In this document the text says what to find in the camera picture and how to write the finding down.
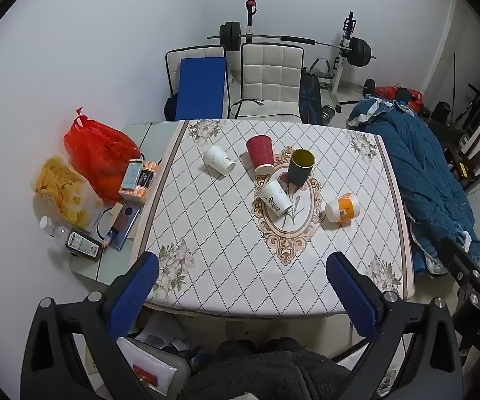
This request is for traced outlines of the white padded chair right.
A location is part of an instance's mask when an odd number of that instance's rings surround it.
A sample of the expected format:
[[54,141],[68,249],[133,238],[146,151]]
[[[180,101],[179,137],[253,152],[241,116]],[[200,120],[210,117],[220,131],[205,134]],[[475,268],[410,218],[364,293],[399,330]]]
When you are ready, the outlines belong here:
[[300,123],[304,50],[276,43],[245,43],[240,54],[240,101],[233,116]]

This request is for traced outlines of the dark glass bottle with label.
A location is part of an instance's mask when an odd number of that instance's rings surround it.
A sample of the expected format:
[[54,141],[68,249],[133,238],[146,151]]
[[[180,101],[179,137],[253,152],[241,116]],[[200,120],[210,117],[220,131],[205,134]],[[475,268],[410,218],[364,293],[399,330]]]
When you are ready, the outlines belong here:
[[99,261],[103,252],[103,247],[99,241],[77,229],[69,232],[65,247],[72,255],[91,261]]

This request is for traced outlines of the orange snack package with phone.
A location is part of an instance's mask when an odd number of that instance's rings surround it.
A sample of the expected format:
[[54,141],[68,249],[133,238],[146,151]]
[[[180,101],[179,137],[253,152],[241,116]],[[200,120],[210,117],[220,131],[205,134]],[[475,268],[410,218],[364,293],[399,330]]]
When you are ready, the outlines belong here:
[[131,159],[119,188],[122,200],[144,204],[157,169],[157,163]]

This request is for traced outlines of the white weight bench rack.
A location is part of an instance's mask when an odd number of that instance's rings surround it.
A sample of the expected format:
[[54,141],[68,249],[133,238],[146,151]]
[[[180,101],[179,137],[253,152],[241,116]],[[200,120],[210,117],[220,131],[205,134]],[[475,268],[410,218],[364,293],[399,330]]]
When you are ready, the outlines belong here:
[[[318,45],[327,47],[334,47],[338,49],[338,53],[334,58],[333,63],[330,63],[325,58],[316,59],[310,67],[304,68],[309,75],[314,75],[318,78],[320,87],[324,87],[330,98],[329,107],[333,108],[335,112],[341,112],[341,105],[337,98],[337,92],[339,89],[339,83],[343,75],[344,65],[347,62],[349,65],[355,67],[363,67],[369,64],[371,60],[371,49],[367,42],[353,35],[357,20],[354,18],[354,12],[350,11],[345,18],[342,35],[339,45],[332,45],[327,43],[317,42]],[[316,65],[324,61],[327,66],[325,73],[317,74],[315,72]]]

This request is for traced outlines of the dark green cup yellow inside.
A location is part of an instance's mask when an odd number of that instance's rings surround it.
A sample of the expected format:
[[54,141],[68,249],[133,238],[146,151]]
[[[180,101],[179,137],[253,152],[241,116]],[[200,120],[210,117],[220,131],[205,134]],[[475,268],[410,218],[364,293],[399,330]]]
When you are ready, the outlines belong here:
[[310,150],[294,150],[288,169],[288,181],[297,187],[301,187],[310,177],[314,164],[315,157]]

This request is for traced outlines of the white paper cup with print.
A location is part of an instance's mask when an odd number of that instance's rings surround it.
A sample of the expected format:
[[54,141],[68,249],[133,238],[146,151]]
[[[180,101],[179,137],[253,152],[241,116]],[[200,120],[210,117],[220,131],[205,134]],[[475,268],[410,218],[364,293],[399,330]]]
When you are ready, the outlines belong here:
[[266,183],[260,189],[259,198],[276,217],[282,217],[292,207],[289,195],[275,180]]

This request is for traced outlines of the bag of yellow chips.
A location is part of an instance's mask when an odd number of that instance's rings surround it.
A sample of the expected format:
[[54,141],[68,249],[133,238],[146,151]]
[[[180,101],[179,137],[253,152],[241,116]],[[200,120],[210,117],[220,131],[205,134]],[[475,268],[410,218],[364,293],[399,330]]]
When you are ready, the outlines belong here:
[[32,190],[81,229],[91,229],[104,207],[90,183],[59,155],[51,156],[38,169]]

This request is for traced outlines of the black fleece clothing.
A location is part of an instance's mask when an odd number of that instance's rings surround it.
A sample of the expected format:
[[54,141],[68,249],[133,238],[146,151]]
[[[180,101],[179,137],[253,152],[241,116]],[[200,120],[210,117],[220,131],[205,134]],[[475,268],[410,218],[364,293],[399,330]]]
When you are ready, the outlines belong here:
[[221,343],[179,399],[332,399],[350,371],[290,337]]

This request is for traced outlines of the white diamond pattern tablecloth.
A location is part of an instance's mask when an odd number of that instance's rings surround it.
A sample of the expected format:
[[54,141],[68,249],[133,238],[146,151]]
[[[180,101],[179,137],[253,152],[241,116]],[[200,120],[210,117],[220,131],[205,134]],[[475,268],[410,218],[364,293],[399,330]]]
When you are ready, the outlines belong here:
[[[292,207],[276,217],[259,198],[246,142],[269,135],[275,169]],[[214,145],[235,161],[223,176],[203,161]],[[292,152],[311,150],[314,169],[287,184]],[[191,120],[150,127],[142,144],[158,164],[141,213],[136,250],[159,260],[149,304],[232,317],[329,315],[342,305],[326,278],[329,254],[344,253],[381,290],[414,294],[409,233],[382,139],[325,126],[249,120]],[[331,223],[331,200],[353,193],[360,215]]]

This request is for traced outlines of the red ribbed paper cup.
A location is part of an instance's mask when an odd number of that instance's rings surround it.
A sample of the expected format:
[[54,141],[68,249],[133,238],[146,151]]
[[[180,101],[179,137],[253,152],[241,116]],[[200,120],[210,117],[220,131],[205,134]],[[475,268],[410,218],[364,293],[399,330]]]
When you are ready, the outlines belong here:
[[273,144],[269,135],[255,135],[246,147],[257,175],[268,175],[274,170]]

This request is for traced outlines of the white box with red label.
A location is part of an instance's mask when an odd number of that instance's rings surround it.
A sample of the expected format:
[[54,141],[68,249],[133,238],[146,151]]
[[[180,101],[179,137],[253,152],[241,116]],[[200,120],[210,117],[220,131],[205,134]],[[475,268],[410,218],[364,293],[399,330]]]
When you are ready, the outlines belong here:
[[126,337],[117,346],[140,383],[156,399],[176,399],[190,376],[184,358]]

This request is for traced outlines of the orange and white paper cup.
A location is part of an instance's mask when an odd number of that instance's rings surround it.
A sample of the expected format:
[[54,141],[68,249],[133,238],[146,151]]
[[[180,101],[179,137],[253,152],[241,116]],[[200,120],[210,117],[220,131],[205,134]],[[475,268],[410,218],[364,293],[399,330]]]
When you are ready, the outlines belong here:
[[360,212],[358,198],[350,192],[329,201],[324,210],[327,220],[331,223],[342,223],[355,219],[360,215]]

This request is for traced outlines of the red plastic bag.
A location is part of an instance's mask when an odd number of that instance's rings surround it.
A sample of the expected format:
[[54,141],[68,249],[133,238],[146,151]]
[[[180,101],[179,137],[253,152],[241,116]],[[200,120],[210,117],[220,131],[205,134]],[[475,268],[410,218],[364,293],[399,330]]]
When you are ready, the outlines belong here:
[[81,111],[81,107],[76,110],[77,116],[63,136],[70,164],[105,203],[117,202],[128,163],[140,158],[140,150],[128,135]]

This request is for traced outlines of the dark wooden chair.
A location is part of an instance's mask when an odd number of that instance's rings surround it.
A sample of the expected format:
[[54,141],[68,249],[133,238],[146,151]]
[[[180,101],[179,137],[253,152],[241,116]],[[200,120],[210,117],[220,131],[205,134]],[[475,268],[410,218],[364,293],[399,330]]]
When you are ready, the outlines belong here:
[[447,162],[464,191],[480,182],[480,133],[465,152],[458,147],[449,147]]

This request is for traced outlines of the blue quilted blanket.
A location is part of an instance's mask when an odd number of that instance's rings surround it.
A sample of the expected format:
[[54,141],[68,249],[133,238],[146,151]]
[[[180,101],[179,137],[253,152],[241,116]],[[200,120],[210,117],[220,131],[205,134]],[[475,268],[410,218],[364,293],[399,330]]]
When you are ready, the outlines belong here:
[[447,273],[437,254],[445,238],[480,262],[471,205],[426,123],[404,104],[368,95],[354,105],[348,126],[383,139],[408,218],[414,271]]

